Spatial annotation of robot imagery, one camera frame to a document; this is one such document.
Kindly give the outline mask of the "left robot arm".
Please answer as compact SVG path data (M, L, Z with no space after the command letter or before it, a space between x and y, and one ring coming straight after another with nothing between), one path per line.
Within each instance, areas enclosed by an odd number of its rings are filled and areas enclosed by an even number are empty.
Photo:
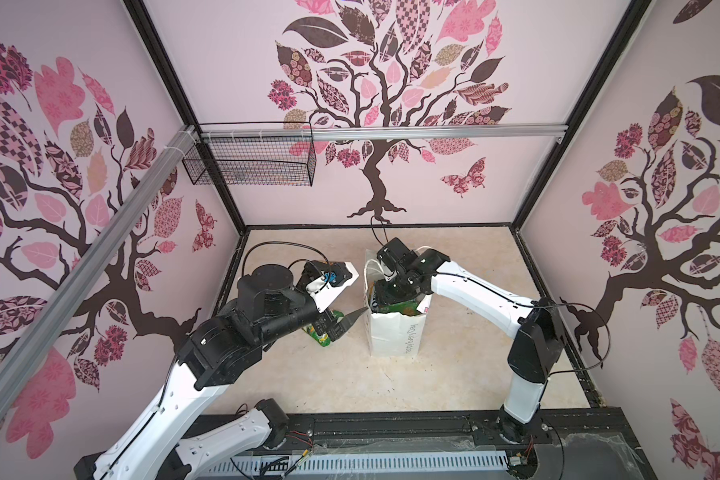
M153 400L107 451L81 458L78 479L197 479L245 451L280 446L289 418L272 399L205 433L189 430L216 398L277 340L312 326L335 341L361 316L336 318L331 304L358 279L349 262L309 262L301 276L265 264L238 282L238 296L178 350Z

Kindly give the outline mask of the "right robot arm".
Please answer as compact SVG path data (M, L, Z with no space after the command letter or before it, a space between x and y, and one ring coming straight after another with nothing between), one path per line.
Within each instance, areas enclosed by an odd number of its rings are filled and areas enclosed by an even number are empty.
M478 314L511 340L507 365L512 378L495 429L508 443L528 442L564 350L562 321L553 312L556 304L547 297L533 300L500 288L438 250L416 251L398 238L381 246L375 259L385 274L373 286L376 306L438 295Z

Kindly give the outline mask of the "white paper bag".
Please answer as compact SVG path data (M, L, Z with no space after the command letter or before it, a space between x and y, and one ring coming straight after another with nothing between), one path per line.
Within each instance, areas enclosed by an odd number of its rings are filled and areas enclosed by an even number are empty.
M374 282L385 275L375 254L367 250L363 267L364 292L368 310L363 315L370 354L373 357L415 357L418 354L423 331L432 301L426 295L419 306L421 315L405 316L399 313L376 314L370 310L369 298L374 296Z

